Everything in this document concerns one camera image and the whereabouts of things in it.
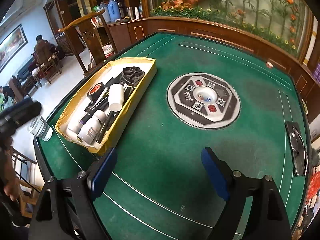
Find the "person's left hand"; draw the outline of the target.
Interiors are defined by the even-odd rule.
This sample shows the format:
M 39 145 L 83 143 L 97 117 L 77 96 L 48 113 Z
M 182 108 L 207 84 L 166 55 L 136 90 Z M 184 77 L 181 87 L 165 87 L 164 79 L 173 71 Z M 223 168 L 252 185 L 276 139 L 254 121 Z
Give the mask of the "person's left hand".
M 9 146 L 9 148 L 4 151 L 5 161 L 3 164 L 3 167 L 1 168 L 1 171 L 4 175 L 4 193 L 10 197 L 10 199 L 15 202 L 17 198 L 19 197 L 19 183 L 16 178 L 15 170 L 12 166 L 12 159 L 11 156 L 13 154 L 13 148 L 12 146 Z

